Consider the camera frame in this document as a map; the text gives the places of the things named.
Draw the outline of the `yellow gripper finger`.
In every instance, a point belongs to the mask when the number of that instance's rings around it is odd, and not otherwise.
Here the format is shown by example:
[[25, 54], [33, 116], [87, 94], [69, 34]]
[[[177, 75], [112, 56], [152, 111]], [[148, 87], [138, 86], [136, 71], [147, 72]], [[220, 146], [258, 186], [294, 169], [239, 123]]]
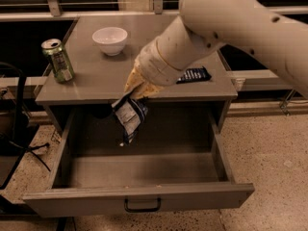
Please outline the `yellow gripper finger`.
[[130, 97], [136, 100], [143, 99], [159, 93], [162, 89], [163, 87], [161, 86], [157, 86], [145, 81], [134, 88], [130, 94]]
[[142, 94], [143, 84], [144, 79], [141, 76], [138, 68], [134, 66], [127, 78], [126, 84], [124, 86], [124, 91], [132, 94]]

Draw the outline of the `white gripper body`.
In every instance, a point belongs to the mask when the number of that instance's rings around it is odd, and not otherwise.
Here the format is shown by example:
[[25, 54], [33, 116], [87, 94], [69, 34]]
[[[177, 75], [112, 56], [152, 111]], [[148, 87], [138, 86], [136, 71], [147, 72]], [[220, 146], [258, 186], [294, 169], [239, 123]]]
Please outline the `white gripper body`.
[[182, 69], [174, 68], [163, 59], [158, 49], [158, 38], [144, 46], [137, 60], [142, 77], [156, 86], [174, 85], [184, 73]]

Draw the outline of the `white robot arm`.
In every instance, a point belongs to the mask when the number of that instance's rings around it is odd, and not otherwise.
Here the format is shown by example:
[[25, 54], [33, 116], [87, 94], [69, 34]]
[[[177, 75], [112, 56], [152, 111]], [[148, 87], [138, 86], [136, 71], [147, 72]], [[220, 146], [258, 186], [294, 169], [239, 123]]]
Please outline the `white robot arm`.
[[155, 94], [226, 44], [308, 96], [308, 25], [256, 0], [179, 0], [179, 15], [141, 50], [124, 90], [134, 99]]

